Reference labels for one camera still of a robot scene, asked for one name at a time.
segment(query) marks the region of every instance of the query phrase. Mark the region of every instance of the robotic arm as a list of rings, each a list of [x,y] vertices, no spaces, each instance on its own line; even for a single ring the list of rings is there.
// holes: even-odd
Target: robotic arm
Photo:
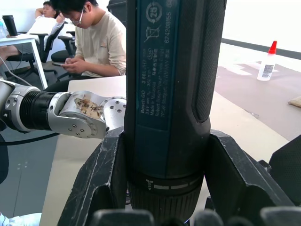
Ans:
[[[48,93],[0,80],[0,120],[22,133],[50,130],[79,138],[103,139],[124,125],[124,97],[88,91]]]

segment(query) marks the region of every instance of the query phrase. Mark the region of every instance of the black chair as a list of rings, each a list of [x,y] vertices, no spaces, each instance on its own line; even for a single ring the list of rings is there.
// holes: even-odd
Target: black chair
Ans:
[[[39,46],[40,46],[39,56],[40,56],[40,59],[41,59],[42,63],[46,63],[49,52],[50,52],[50,50],[52,50],[53,42],[57,38],[58,34],[63,29],[63,27],[64,27],[64,24],[54,34],[49,35],[49,37],[47,38],[47,43],[46,43],[45,49],[44,49],[44,38],[48,34],[32,34],[32,35],[38,35],[38,37],[39,37],[39,40],[40,40],[40,43],[39,43]],[[16,56],[10,56],[6,60],[8,60],[8,61],[17,61],[17,62],[20,62],[20,61],[29,62],[30,69],[20,73],[20,74],[25,73],[23,78],[26,78],[31,73],[35,73],[36,75],[39,75],[38,70],[33,65],[33,63],[35,62],[33,53],[23,54],[23,55],[19,54],[19,55],[16,55]],[[57,75],[56,70],[44,70],[44,72],[54,72],[54,74]]]
[[[127,27],[127,2],[125,0],[110,0],[108,11]]]
[[[76,47],[75,47],[75,32],[67,32],[68,34],[71,34],[72,37],[67,37],[67,36],[59,36],[57,37],[58,39],[62,40],[65,44],[66,50],[61,50],[58,51],[54,54],[51,55],[51,60],[55,63],[65,63],[67,58],[74,58],[75,57],[75,52],[76,52]],[[57,81],[60,81],[60,79],[66,77],[66,76],[79,76],[78,74],[70,74],[70,73],[65,73],[62,74],[61,76],[57,77]]]

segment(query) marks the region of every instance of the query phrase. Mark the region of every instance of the floor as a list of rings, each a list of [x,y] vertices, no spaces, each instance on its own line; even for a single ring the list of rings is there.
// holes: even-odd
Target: floor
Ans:
[[[287,102],[301,96],[301,64],[299,60],[277,56],[272,79],[259,82],[256,80],[258,67],[265,56],[263,52],[222,44],[215,91],[292,140],[301,134],[301,121],[298,120],[301,108]],[[59,75],[64,73],[62,68],[55,68]],[[56,81],[53,73],[46,73],[46,78],[48,84]],[[30,75],[27,81],[41,89],[37,75]],[[1,134],[6,141],[15,141],[49,132],[24,135],[6,129]],[[12,217],[42,211],[56,140],[54,137],[8,148],[9,175],[0,185],[3,214]]]

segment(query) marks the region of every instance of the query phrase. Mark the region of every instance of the desk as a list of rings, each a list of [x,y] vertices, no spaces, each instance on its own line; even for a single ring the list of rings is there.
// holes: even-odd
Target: desk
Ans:
[[[89,90],[101,96],[126,95],[126,77],[72,81],[69,91]],[[214,94],[211,109],[212,128],[235,138],[237,143],[256,160],[269,161],[271,154],[287,140],[258,121],[245,110],[219,94]],[[79,139],[60,135],[49,177],[40,226],[56,225],[80,167],[100,143],[97,139]],[[209,192],[204,184],[196,210],[204,208]]]
[[[16,45],[16,44],[23,44],[23,43],[31,43],[32,44],[32,52],[34,56],[34,60],[37,64],[37,69],[39,72],[39,76],[42,82],[43,89],[47,88],[47,81],[45,78],[45,74],[43,71],[42,62],[39,56],[38,48],[35,41],[34,35],[29,34],[20,34],[18,37],[15,38],[4,38],[0,39],[0,46],[10,46],[10,45]]]

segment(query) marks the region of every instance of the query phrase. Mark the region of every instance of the water bottle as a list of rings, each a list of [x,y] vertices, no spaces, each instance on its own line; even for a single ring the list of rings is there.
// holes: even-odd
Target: water bottle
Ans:
[[[6,31],[3,23],[0,21],[0,39],[6,38]]]

